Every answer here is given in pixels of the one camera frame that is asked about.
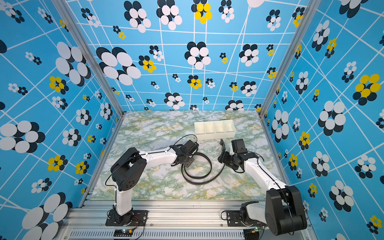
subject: black rubber band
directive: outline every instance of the black rubber band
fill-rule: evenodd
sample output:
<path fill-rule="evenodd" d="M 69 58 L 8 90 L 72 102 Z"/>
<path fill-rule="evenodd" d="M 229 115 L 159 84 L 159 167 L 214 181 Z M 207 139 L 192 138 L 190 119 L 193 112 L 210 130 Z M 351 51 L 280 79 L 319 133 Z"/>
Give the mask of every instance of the black rubber band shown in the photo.
<path fill-rule="evenodd" d="M 193 178 L 193 179 L 204 179 L 204 178 L 208 177 L 208 176 L 210 175 L 211 171 L 212 171 L 212 162 L 211 162 L 211 160 L 210 160 L 205 154 L 203 154 L 203 153 L 200 153 L 200 152 L 194 153 L 194 154 L 192 155 L 192 157 L 195 156 L 195 155 L 202 156 L 202 157 L 204 157 L 204 158 L 208 161 L 209 166 L 210 166 L 209 172 L 208 172 L 206 175 L 204 175 L 204 176 L 191 176 L 191 175 L 188 174 L 187 169 L 185 168 L 185 166 L 184 166 L 184 172 L 185 172 L 185 174 L 186 174 L 188 177 L 190 177 L 190 178 Z"/>
<path fill-rule="evenodd" d="M 195 177 L 195 176 L 191 176 L 191 175 L 189 175 L 187 172 L 185 172 L 185 173 L 186 173 L 189 177 L 191 177 L 191 178 L 193 178 L 193 179 L 203 179 L 203 178 L 207 177 L 207 176 L 211 173 L 211 171 L 212 171 L 212 162 L 211 162 L 211 160 L 209 160 L 209 158 L 208 158 L 205 154 L 203 154 L 203 153 L 196 152 L 195 154 L 193 154 L 193 156 L 194 156 L 194 155 L 199 155 L 199 156 L 202 156 L 202 157 L 204 157 L 205 159 L 207 159 L 208 162 L 209 162 L 209 164 L 210 164 L 210 171 L 209 171 L 209 173 L 206 174 L 204 177 Z M 220 170 L 220 172 L 219 172 L 215 177 L 213 177 L 212 179 L 210 179 L 210 180 L 208 180 L 208 181 L 205 181 L 205 182 L 193 182 L 193 181 L 191 181 L 191 180 L 188 180 L 188 179 L 185 177 L 185 175 L 184 175 L 183 168 L 185 169 L 185 166 L 184 166 L 184 164 L 181 164 L 181 174 L 183 175 L 183 178 L 184 178 L 184 180 L 185 180 L 186 182 L 188 182 L 189 184 L 192 184 L 192 185 L 204 185 L 204 184 L 210 183 L 210 182 L 212 182 L 213 180 L 215 180 L 215 179 L 221 174 L 221 172 L 224 170 L 225 165 L 223 165 L 223 168 Z"/>

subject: green marble texture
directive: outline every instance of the green marble texture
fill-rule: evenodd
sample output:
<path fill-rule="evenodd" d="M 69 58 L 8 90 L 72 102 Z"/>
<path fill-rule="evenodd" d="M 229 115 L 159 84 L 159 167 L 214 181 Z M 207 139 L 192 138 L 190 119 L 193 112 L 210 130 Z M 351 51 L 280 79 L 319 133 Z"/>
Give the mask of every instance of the green marble texture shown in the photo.
<path fill-rule="evenodd" d="M 139 151 L 163 149 L 186 134 L 194 134 L 194 122 L 225 119 L 233 119 L 237 131 L 235 138 L 223 139 L 227 151 L 231 148 L 231 140 L 244 139 L 246 148 L 262 155 L 265 166 L 280 179 L 256 111 L 130 111 L 126 113 L 91 200 L 114 200 L 113 187 L 105 186 L 104 182 L 111 174 L 111 166 L 128 148 L 136 147 Z M 184 144 L 188 139 L 194 140 L 194 136 L 185 137 L 179 143 Z M 199 152 L 212 161 L 211 177 L 222 168 L 222 164 L 217 161 L 221 152 L 219 142 L 219 139 L 198 141 Z M 181 165 L 171 167 L 170 164 L 163 164 L 146 169 L 133 189 L 132 199 L 265 199 L 265 193 L 247 173 L 238 174 L 225 167 L 214 181 L 195 186 L 183 179 L 180 168 Z M 191 175 L 205 175 L 209 171 L 209 164 L 198 156 L 187 170 Z"/>

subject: blue wallpaper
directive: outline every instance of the blue wallpaper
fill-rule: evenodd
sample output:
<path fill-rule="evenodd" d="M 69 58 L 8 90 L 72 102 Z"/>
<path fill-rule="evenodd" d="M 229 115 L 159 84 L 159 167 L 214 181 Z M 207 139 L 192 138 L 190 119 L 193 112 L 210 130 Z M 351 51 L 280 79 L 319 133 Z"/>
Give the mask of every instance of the blue wallpaper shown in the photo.
<path fill-rule="evenodd" d="M 125 111 L 255 110 L 308 2 L 67 1 Z"/>
<path fill-rule="evenodd" d="M 0 239 L 53 239 L 118 116 L 50 0 L 0 0 Z"/>
<path fill-rule="evenodd" d="M 383 14 L 323 0 L 264 116 L 319 240 L 384 239 Z"/>

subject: white plastic tray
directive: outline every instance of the white plastic tray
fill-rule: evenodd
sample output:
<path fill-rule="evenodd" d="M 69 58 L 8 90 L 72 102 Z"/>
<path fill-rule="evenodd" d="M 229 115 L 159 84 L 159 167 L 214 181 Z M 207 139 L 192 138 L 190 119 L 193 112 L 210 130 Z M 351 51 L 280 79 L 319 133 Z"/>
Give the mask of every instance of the white plastic tray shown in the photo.
<path fill-rule="evenodd" d="M 195 122 L 195 135 L 198 140 L 235 137 L 236 128 L 232 119 L 208 122 Z"/>

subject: metal vent grille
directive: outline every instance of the metal vent grille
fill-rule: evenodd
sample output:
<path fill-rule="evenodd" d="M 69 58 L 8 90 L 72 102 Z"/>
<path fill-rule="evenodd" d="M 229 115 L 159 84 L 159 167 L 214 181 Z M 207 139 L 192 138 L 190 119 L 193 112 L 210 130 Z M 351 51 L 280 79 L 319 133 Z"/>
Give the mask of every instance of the metal vent grille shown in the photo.
<path fill-rule="evenodd" d="M 131 237 L 113 237 L 114 229 L 73 229 L 69 239 L 136 239 L 142 233 L 136 229 Z M 209 240 L 240 240 L 244 239 L 243 230 L 238 229 L 145 229 L 140 240 L 153 239 L 209 239 Z"/>
<path fill-rule="evenodd" d="M 140 236 L 142 229 L 137 229 L 133 233 L 133 238 Z M 243 230 L 237 229 L 149 229 L 145 230 L 142 239 L 244 239 Z"/>
<path fill-rule="evenodd" d="M 69 239 L 113 239 L 114 229 L 73 229 Z"/>

